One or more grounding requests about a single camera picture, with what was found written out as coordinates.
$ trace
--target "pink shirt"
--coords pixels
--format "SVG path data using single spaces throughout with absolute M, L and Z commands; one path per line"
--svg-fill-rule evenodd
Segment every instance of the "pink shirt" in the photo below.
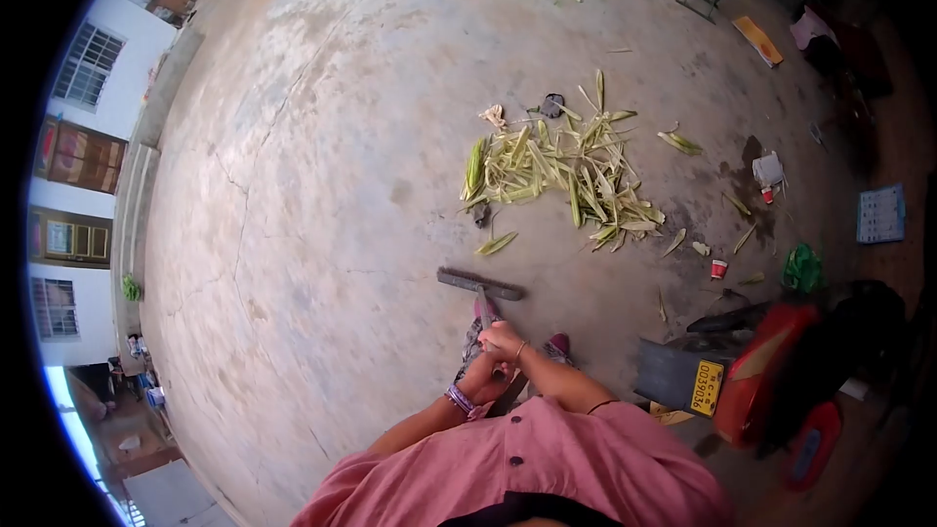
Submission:
M 697 455 L 641 409 L 605 404 L 586 416 L 535 397 L 391 456 L 345 457 L 292 525 L 438 525 L 501 503 L 508 490 L 560 495 L 625 525 L 733 516 Z

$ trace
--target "gold bracelet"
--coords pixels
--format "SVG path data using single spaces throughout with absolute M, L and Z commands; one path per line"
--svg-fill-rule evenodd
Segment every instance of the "gold bracelet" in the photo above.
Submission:
M 513 364 L 517 364 L 517 359 L 521 357 L 521 351 L 524 350 L 524 346 L 527 346 L 527 345 L 529 345 L 529 344 L 530 344 L 530 342 L 528 342 L 528 341 L 526 341 L 526 340 L 524 340 L 523 342 L 521 342 L 521 346 L 518 346 L 518 347 L 517 347 L 517 353 L 514 354 L 514 361 L 513 361 Z

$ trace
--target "purple bracelet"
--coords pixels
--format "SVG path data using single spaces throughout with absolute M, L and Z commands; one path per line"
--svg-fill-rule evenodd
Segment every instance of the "purple bracelet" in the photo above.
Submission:
M 466 415 L 470 414 L 471 410 L 475 408 L 475 405 L 469 401 L 469 398 L 455 385 L 449 385 L 449 388 L 446 389 L 446 397 L 449 398 L 449 401 L 456 404 L 459 409 L 466 412 Z

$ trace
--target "building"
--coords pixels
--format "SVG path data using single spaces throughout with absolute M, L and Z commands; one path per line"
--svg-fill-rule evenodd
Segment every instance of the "building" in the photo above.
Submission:
M 47 366 L 120 354 L 111 248 L 148 90 L 191 0 L 94 0 L 53 80 L 29 189 L 28 272 Z

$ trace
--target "hand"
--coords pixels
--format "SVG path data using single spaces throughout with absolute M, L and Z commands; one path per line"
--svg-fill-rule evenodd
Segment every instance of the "hand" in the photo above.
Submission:
M 500 380 L 492 377 L 495 370 L 503 372 L 498 375 Z M 514 367 L 498 360 L 493 353 L 483 352 L 468 365 L 465 376 L 456 386 L 462 391 L 473 405 L 484 405 L 495 401 L 501 396 L 514 379 Z
M 503 320 L 492 322 L 491 327 L 482 330 L 482 333 L 478 335 L 478 342 L 482 343 L 482 347 L 498 360 L 511 364 L 516 364 L 514 358 L 517 357 L 517 350 L 523 343 L 513 326 Z

